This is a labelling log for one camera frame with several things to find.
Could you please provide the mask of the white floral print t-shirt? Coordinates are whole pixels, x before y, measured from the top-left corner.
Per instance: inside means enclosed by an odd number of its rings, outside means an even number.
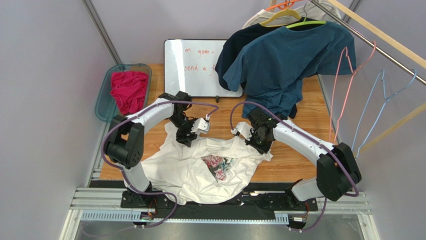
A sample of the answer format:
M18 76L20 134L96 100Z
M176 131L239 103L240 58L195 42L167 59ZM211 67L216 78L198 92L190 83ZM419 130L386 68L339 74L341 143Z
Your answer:
M144 191L151 184L179 205L219 204L236 197L250 183L258 165L270 161L235 136L228 140L198 137L187 147L176 141L177 128L164 126L167 136L159 151L125 170L130 185Z

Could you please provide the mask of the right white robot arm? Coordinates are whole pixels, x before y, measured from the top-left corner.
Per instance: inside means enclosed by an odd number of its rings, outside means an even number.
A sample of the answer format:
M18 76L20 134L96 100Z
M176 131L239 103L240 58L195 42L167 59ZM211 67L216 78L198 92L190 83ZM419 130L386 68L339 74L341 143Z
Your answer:
M284 143L316 167L316 176L296 181L290 192L298 201L327 198L336 202L362 180L350 146L323 141L295 125L290 119L275 118L257 107L248 115L251 129L243 136L246 144L260 154L270 151L272 143Z

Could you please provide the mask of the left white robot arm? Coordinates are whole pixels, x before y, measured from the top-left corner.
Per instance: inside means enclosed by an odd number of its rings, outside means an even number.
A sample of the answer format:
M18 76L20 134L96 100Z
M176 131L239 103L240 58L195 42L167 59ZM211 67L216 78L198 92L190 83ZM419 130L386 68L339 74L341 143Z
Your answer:
M162 120L169 120L177 128L174 139L190 147L200 129L201 118L189 118L186 110L192 106L191 96L183 91L175 95L161 94L154 103L128 116L116 115L101 144L102 160L118 169L124 178L126 190L122 194L121 206L145 208L154 202L156 193L147 179L141 159L144 154L145 134Z

